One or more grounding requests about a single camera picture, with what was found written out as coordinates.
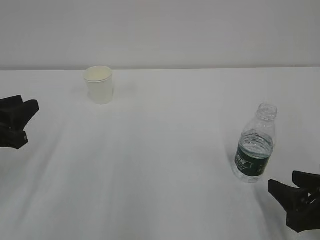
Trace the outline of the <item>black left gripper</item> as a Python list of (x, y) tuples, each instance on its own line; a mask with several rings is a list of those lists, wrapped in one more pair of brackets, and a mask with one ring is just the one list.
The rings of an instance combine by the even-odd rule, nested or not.
[(24, 128), (39, 111), (35, 99), (23, 102), (21, 95), (0, 99), (0, 147), (20, 149), (29, 140)]

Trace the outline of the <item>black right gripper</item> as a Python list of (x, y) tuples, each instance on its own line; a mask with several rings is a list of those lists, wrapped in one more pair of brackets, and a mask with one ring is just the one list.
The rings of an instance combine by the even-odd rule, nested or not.
[(292, 182), (297, 187), (273, 179), (268, 181), (268, 192), (287, 212), (286, 225), (296, 233), (319, 230), (320, 175), (293, 171)]

